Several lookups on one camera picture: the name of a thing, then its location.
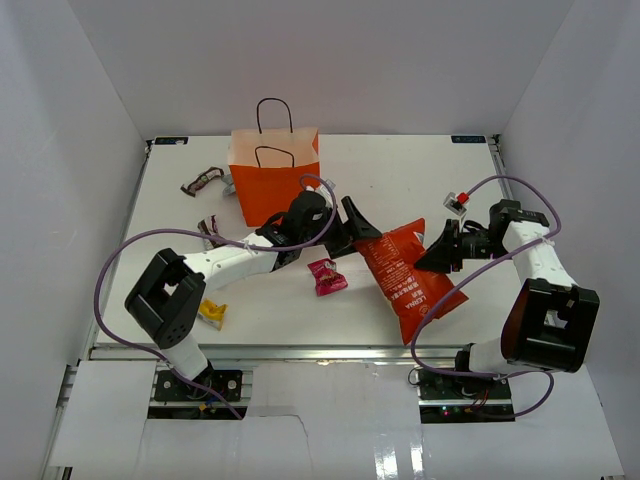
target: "paper bag handle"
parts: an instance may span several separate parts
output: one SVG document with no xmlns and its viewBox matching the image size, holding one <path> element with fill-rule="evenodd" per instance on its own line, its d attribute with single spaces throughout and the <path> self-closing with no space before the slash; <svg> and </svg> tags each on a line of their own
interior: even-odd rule
<svg viewBox="0 0 640 480">
<path fill-rule="evenodd" d="M 258 167 L 262 168 L 262 165 L 260 164 L 260 159 L 258 158 L 258 150 L 260 150 L 261 148 L 268 148 L 270 150 L 277 150 L 278 152 L 282 152 L 282 153 L 286 153 L 287 155 L 290 155 L 291 156 L 291 168 L 296 166 L 296 159 L 294 158 L 293 153 L 287 152 L 286 150 L 282 150 L 280 148 L 269 147 L 268 145 L 260 145 L 260 146 L 256 147 L 256 149 L 255 149 L 256 163 L 258 164 Z"/>
<path fill-rule="evenodd" d="M 280 98 L 275 98 L 275 97 L 263 98 L 262 100 L 260 100 L 258 102 L 258 105 L 256 105 L 256 120 L 258 122 L 258 132 L 260 132 L 262 134 L 262 125 L 260 125 L 260 105 L 262 105 L 267 100 L 274 100 L 276 102 L 281 102 L 285 107 L 287 107 L 287 113 L 289 113 L 289 131 L 291 133 L 293 133 L 293 120 L 291 120 L 291 109 L 289 108 L 289 105 L 287 105 L 287 102 L 285 102 L 284 100 L 282 100 Z"/>
</svg>

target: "red snack bag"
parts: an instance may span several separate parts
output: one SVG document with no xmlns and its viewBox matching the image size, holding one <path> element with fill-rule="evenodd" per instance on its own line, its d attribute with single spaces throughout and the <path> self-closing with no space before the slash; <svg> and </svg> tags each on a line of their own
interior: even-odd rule
<svg viewBox="0 0 640 480">
<path fill-rule="evenodd" d="M 429 309 L 453 288 L 445 274 L 425 272 L 413 266 L 426 251 L 422 246 L 424 229 L 425 221 L 421 218 L 385 233 L 382 238 L 356 243 L 358 252 L 399 317 L 405 345 L 411 341 Z M 440 308 L 436 318 L 467 300 L 464 293 L 457 292 Z"/>
<path fill-rule="evenodd" d="M 338 273 L 336 262 L 324 258 L 307 265 L 316 279 L 316 295 L 322 297 L 347 288 L 347 279 Z"/>
</svg>

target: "pink candy wrapper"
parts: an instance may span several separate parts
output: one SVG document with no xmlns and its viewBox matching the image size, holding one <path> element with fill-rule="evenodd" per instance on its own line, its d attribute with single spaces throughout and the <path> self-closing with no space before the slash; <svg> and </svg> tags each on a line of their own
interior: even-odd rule
<svg viewBox="0 0 640 480">
<path fill-rule="evenodd" d="M 316 294 L 319 297 L 347 288 L 347 279 L 336 271 L 336 262 L 324 258 L 307 266 L 316 279 Z"/>
</svg>

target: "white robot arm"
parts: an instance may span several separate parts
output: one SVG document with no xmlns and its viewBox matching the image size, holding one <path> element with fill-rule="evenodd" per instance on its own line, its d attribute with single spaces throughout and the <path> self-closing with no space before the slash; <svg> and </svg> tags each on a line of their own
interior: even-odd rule
<svg viewBox="0 0 640 480">
<path fill-rule="evenodd" d="M 342 205 L 347 221 L 343 223 L 336 212 L 331 225 L 314 243 L 323 245 L 331 258 L 356 252 L 353 243 L 357 240 L 382 235 L 349 197 L 342 199 Z M 127 296 L 125 308 L 181 375 L 216 389 L 211 383 L 213 368 L 191 335 L 203 296 L 297 260 L 301 250 L 296 246 L 316 238 L 331 220 L 331 212 L 321 190 L 304 190 L 287 212 L 272 216 L 242 240 L 244 249 L 222 246 L 185 256 L 170 248 L 161 250 Z M 273 250 L 256 249 L 265 247 Z"/>
<path fill-rule="evenodd" d="M 445 229 L 416 267 L 450 273 L 463 259 L 497 258 L 542 238 L 549 223 L 520 202 L 501 200 L 490 210 L 489 227 L 447 220 Z M 522 288 L 499 338 L 467 345 L 456 370 L 509 374 L 525 370 L 575 372 L 580 368 L 600 305 L 593 290 L 579 287 L 566 272 L 551 242 L 513 258 Z"/>
</svg>

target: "white backdrop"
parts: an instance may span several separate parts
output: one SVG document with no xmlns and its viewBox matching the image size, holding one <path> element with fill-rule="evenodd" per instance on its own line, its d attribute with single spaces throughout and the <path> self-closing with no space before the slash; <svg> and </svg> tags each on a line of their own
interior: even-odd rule
<svg viewBox="0 0 640 480">
<path fill-rule="evenodd" d="M 509 173 L 548 194 L 564 219 L 560 258 L 600 295 L 587 365 L 630 479 L 640 478 L 638 45 L 639 1 L 576 0 L 504 133 Z"/>
<path fill-rule="evenodd" d="M 69 3 L 151 138 L 252 126 L 264 96 L 323 132 L 501 132 L 572 0 Z"/>
<path fill-rule="evenodd" d="M 65 0 L 0 1 L 0 477 L 38 478 L 144 143 Z"/>
</svg>

